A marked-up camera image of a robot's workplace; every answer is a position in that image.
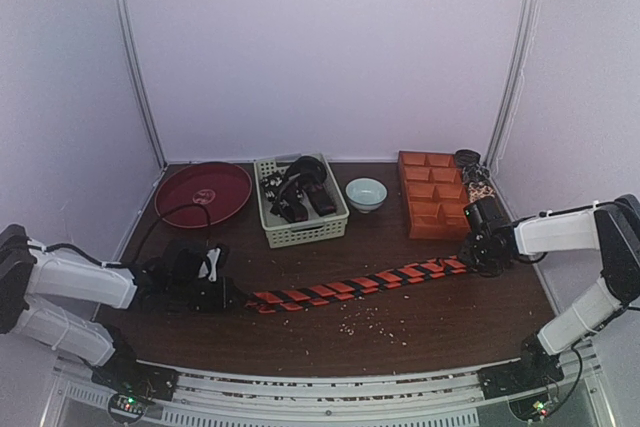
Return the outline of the left aluminium frame post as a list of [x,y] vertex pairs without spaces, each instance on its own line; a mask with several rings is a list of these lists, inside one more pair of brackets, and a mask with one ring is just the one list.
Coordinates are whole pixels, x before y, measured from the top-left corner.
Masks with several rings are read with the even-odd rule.
[[134,96],[140,111],[144,130],[151,146],[156,164],[160,169],[167,167],[168,163],[161,146],[159,133],[151,112],[151,106],[147,90],[144,84],[142,69],[135,44],[134,31],[127,0],[114,0],[121,37],[124,44],[124,52],[128,66],[129,77],[134,91]]

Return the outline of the rolled dark tie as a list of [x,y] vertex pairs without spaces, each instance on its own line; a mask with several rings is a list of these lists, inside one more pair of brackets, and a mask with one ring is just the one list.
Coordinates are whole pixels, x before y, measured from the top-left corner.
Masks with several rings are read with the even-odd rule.
[[471,149],[459,149],[454,153],[457,168],[473,166],[481,162],[481,154]]

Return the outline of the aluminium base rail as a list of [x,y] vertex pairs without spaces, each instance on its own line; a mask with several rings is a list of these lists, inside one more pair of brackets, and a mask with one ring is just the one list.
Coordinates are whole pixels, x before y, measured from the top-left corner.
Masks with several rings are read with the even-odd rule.
[[489,398],[480,367],[360,377],[250,376],[181,368],[171,400],[118,412],[78,361],[57,360],[42,426],[615,426],[589,342],[564,379]]

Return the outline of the dark ties in basket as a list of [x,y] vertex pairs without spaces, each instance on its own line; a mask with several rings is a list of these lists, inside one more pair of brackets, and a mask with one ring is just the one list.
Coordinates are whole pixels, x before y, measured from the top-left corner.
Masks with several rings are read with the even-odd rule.
[[320,217],[333,215],[337,206],[324,187],[328,171],[315,157],[301,156],[284,172],[273,172],[260,181],[266,199],[271,203],[270,213],[288,223],[309,219],[307,200]]

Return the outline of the right aluminium frame post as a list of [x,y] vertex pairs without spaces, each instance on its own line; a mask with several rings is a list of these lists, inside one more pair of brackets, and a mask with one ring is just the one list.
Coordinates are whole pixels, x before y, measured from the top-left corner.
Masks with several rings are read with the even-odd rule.
[[506,144],[515,120],[516,110],[524,85],[526,60],[535,36],[540,0],[522,0],[514,45],[507,71],[498,115],[485,156],[485,165],[493,175],[498,172]]

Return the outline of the beige plastic basket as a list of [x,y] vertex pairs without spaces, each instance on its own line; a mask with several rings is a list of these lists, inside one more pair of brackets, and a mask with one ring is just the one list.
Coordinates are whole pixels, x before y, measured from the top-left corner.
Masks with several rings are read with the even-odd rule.
[[[271,203],[266,199],[260,181],[273,172],[284,172],[301,156],[312,156],[320,160],[328,171],[324,187],[337,206],[333,215],[320,217],[307,200],[303,205],[308,209],[309,219],[305,222],[288,223],[279,216],[270,213]],[[342,196],[333,172],[322,154],[298,155],[258,160],[253,163],[255,186],[260,221],[269,246],[281,248],[321,240],[342,237],[345,234],[349,218],[349,208]]]

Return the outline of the rolled patterned tie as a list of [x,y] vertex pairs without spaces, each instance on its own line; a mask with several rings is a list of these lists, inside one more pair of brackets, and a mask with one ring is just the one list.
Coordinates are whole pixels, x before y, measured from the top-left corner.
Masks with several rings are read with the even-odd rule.
[[465,185],[488,185],[490,182],[489,169],[481,164],[474,163],[462,168],[462,181]]
[[471,203],[482,198],[494,197],[496,195],[495,189],[487,183],[470,183],[467,186],[467,192]]

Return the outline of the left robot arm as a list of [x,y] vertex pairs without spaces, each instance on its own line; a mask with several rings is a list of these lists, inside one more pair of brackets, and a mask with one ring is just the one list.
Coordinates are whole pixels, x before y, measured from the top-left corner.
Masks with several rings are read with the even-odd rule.
[[245,301],[221,274],[228,248],[173,240],[159,257],[100,261],[73,244],[45,245],[19,224],[1,232],[1,331],[75,355],[123,391],[137,389],[144,371],[114,327],[70,311],[71,302],[116,310],[221,313]]

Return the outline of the aluminium frame post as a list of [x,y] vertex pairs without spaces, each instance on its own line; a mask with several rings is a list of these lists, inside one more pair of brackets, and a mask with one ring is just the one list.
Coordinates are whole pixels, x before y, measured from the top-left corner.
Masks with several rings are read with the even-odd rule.
[[161,146],[159,133],[151,112],[151,106],[147,90],[144,84],[142,69],[135,44],[134,31],[127,0],[114,0],[121,37],[124,44],[124,52],[128,66],[129,77],[134,91],[134,96],[140,111],[144,130],[151,146],[156,164],[160,169],[167,167],[168,163]]
[[507,71],[498,115],[485,156],[485,165],[493,175],[498,172],[506,144],[515,120],[516,110],[524,85],[526,60],[535,36],[540,0],[522,0],[514,45]]

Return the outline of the orange compartment organizer box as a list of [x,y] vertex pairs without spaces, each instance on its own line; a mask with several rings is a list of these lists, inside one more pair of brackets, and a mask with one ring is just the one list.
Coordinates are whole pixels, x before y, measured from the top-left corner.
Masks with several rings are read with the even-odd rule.
[[462,241],[470,232],[469,197],[454,156],[400,151],[397,166],[408,237]]

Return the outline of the red round tray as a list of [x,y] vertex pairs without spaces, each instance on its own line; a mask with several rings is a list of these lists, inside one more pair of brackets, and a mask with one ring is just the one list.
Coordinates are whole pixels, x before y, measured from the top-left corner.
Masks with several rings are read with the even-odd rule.
[[252,190],[249,173],[238,165],[225,162],[190,165],[161,183],[154,207],[171,226],[205,228],[238,213]]

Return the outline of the pale blue ceramic bowl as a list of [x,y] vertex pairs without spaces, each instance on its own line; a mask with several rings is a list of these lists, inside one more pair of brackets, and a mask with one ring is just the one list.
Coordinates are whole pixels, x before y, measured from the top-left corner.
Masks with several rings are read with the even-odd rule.
[[379,209],[388,196],[386,186],[372,178],[357,178],[350,181],[345,188],[345,193],[350,205],[363,214]]

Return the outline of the red navy striped tie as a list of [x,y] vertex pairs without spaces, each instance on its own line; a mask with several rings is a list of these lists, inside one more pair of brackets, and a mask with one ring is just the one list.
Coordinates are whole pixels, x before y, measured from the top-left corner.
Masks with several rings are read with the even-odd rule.
[[470,272],[471,268],[456,256],[434,258],[423,263],[411,263],[375,274],[311,287],[254,292],[246,301],[245,308],[260,314],[300,312]]

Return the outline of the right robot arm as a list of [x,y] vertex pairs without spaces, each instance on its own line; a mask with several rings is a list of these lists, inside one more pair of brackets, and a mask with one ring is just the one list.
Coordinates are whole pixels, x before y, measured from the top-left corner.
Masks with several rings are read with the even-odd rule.
[[535,387],[562,352],[598,334],[639,297],[639,200],[632,194],[517,221],[509,220],[493,197],[465,206],[463,213],[470,232],[460,258],[484,275],[547,257],[565,262],[572,273],[578,261],[592,263],[593,283],[523,341],[512,370],[519,387]]

